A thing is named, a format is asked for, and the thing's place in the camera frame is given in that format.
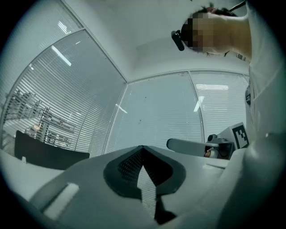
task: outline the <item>person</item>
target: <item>person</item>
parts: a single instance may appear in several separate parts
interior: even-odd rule
[[[213,4],[191,14],[180,31],[182,42],[196,52],[235,51],[250,61],[245,93],[246,129],[250,142],[286,131],[286,62],[282,49],[259,13],[247,2],[238,17]]]

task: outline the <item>person's neck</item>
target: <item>person's neck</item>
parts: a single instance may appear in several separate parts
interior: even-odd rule
[[[251,60],[252,45],[248,17],[228,17],[227,24],[232,51]]]

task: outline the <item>horizontal blinds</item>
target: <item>horizontal blinds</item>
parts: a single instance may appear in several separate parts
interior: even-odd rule
[[[5,113],[6,151],[19,130],[56,147],[102,153],[125,81],[85,30],[47,48],[20,77]],[[89,150],[93,136],[100,141]]]
[[[198,96],[203,98],[202,117],[205,141],[211,134],[219,134],[227,127],[245,124],[244,94],[248,77],[232,73],[191,73]]]
[[[106,152],[136,145],[166,148],[169,138],[202,142],[197,99],[187,73],[128,85]]]
[[[47,47],[82,25],[58,0],[37,1],[22,17],[2,50],[0,61],[0,113],[13,84]]]

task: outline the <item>headphones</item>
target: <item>headphones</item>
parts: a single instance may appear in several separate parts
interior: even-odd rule
[[[235,9],[238,9],[238,8],[244,6],[245,4],[246,4],[246,2],[243,1],[243,2],[239,3],[238,5],[232,7],[229,11],[231,12],[231,11],[233,11]],[[178,47],[178,49],[180,51],[185,50],[185,46],[184,46],[184,44],[182,42],[182,39],[181,39],[181,32],[179,30],[172,31],[171,32],[171,37],[172,37],[173,41],[175,42],[175,44],[177,45],[177,47]]]

